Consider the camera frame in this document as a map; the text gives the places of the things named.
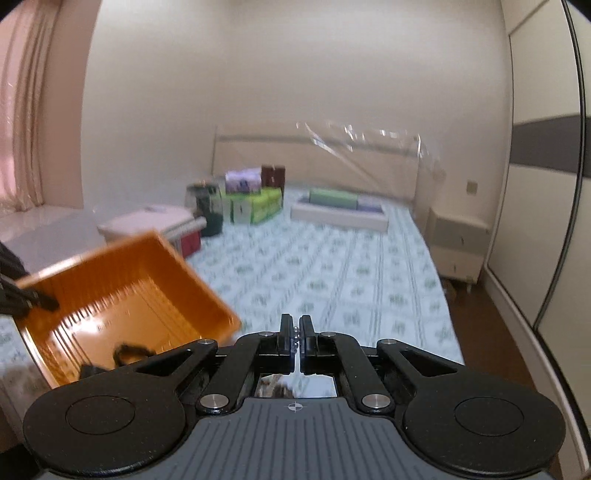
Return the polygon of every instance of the plastic basket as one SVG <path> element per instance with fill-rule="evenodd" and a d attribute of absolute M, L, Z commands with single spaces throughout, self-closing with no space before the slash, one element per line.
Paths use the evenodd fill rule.
<path fill-rule="evenodd" d="M 156 353 L 200 338 L 222 343 L 236 314 L 156 232 L 123 239 L 19 280 L 60 302 L 18 321 L 51 388 L 79 378 L 81 364 L 114 368 L 122 343 Z"/>

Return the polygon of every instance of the light switch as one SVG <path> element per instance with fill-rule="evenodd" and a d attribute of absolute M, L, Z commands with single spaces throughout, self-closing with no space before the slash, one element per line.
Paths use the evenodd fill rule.
<path fill-rule="evenodd" d="M 478 191 L 478 182 L 473 181 L 473 180 L 468 180 L 468 183 L 466 183 L 466 193 L 468 195 L 476 195 L 477 191 Z"/>

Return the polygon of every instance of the patterned bed sheet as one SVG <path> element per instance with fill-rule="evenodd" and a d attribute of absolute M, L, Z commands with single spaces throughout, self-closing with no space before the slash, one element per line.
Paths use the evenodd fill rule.
<path fill-rule="evenodd" d="M 237 336 L 277 331 L 282 313 L 309 314 L 317 332 L 375 346 L 394 338 L 463 363 L 447 302 L 410 211 L 380 199 L 388 233 L 290 219 L 306 190 L 288 188 L 284 208 L 259 225 L 224 224 L 187 261 L 242 320 Z M 329 377 L 292 374 L 296 396 L 334 396 Z"/>

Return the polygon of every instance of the nightstand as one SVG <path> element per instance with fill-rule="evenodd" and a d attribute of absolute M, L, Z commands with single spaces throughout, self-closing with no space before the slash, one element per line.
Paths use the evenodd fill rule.
<path fill-rule="evenodd" d="M 491 227 L 479 218 L 429 211 L 425 241 L 441 277 L 478 281 L 491 242 Z"/>

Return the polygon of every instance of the wardrobe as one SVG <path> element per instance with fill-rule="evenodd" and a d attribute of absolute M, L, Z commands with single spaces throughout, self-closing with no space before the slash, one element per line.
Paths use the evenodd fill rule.
<path fill-rule="evenodd" d="M 567 1 L 502 4 L 513 126 L 487 270 L 543 348 L 589 454 L 591 22 Z"/>

